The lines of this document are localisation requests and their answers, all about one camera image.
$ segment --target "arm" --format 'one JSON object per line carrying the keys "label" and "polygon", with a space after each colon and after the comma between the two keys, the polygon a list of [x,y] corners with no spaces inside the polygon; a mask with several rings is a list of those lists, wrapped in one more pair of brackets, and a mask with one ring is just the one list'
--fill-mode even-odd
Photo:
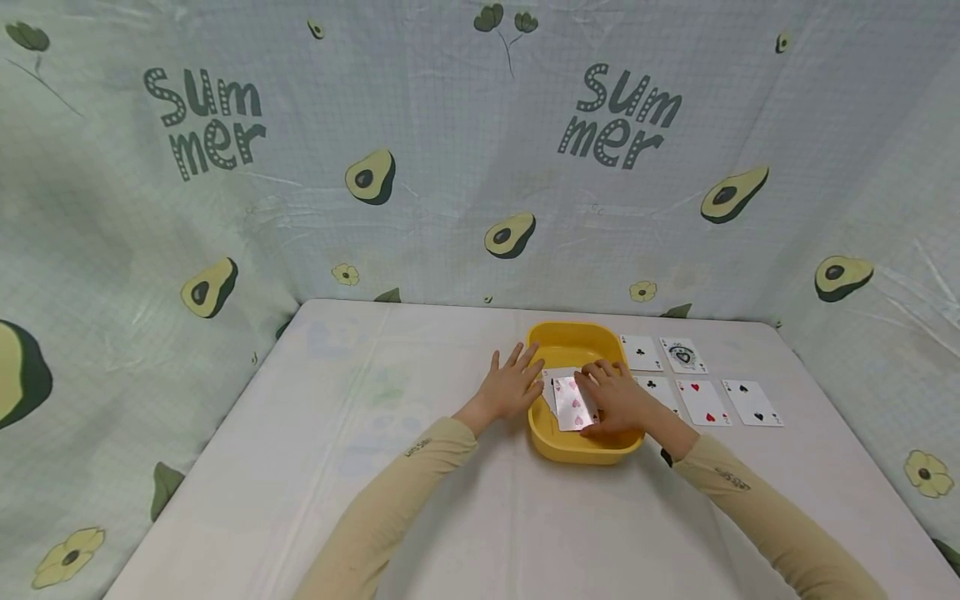
{"label": "arm", "polygon": [[403,454],[353,499],[294,600],[357,600],[373,598],[380,577],[407,529],[444,477],[467,461],[476,439],[497,419],[526,410],[543,390],[543,361],[530,365],[536,345],[523,356],[514,348],[500,367],[494,352],[490,372],[480,390],[452,419],[431,425]]}
{"label": "arm", "polygon": [[813,519],[725,446],[711,436],[700,436],[643,391],[626,366],[598,361],[575,376],[605,416],[600,424],[585,428],[583,435],[646,431],[666,450],[674,470],[736,523],[803,600],[887,597],[863,566]]}

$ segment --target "fabric backdrop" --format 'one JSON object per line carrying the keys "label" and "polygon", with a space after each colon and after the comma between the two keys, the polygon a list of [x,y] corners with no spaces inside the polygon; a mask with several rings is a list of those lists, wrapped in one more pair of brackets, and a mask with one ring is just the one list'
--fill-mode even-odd
{"label": "fabric backdrop", "polygon": [[3,597],[100,597],[310,298],[782,325],[960,546],[957,3],[0,17]]}

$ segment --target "avocado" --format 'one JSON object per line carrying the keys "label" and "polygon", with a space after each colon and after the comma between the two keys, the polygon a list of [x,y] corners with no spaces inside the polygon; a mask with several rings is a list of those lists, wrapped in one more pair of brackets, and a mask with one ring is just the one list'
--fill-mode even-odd
{"label": "avocado", "polygon": [[770,167],[757,167],[720,181],[707,192],[700,214],[711,223],[727,223],[736,218],[750,199],[760,191],[770,175]]}
{"label": "avocado", "polygon": [[53,389],[53,375],[34,336],[0,320],[0,429],[34,412]]}
{"label": "avocado", "polygon": [[848,256],[831,256],[817,267],[813,284],[820,300],[836,302],[867,285],[872,276],[874,265],[869,261]]}
{"label": "avocado", "polygon": [[180,297],[193,314],[213,319],[233,292],[238,273],[237,264],[224,256],[217,264],[184,283]]}
{"label": "avocado", "polygon": [[315,22],[313,19],[307,19],[306,25],[310,28],[310,33],[313,34],[313,37],[316,39],[324,38],[324,28],[321,27],[320,24]]}
{"label": "avocado", "polygon": [[379,206],[390,200],[394,191],[396,161],[386,148],[381,148],[347,168],[344,179],[353,198]]}
{"label": "avocado", "polygon": [[783,54],[786,52],[787,46],[790,45],[790,36],[787,32],[783,32],[777,36],[777,47],[774,49],[777,54]]}
{"label": "avocado", "polygon": [[487,230],[484,246],[497,258],[517,258],[537,228],[532,212],[521,212]]}

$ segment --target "right hand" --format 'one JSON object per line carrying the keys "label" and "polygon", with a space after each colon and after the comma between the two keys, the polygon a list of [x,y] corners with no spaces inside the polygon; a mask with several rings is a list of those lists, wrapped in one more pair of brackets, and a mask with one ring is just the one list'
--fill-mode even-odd
{"label": "right hand", "polygon": [[621,362],[598,360],[584,365],[573,374],[581,388],[604,412],[604,418],[595,425],[584,427],[580,435],[594,437],[622,431],[645,430],[645,422],[659,403],[636,384],[630,368]]}

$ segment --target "left hand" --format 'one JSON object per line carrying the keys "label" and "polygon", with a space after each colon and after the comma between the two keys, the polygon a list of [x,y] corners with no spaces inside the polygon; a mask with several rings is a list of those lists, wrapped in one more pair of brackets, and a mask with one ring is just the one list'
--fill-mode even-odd
{"label": "left hand", "polygon": [[480,389],[453,418],[479,437],[495,420],[507,419],[529,408],[543,393],[543,382],[534,383],[543,369],[543,360],[530,364],[538,347],[533,344],[521,356],[523,344],[517,344],[503,367],[500,351],[495,351]]}

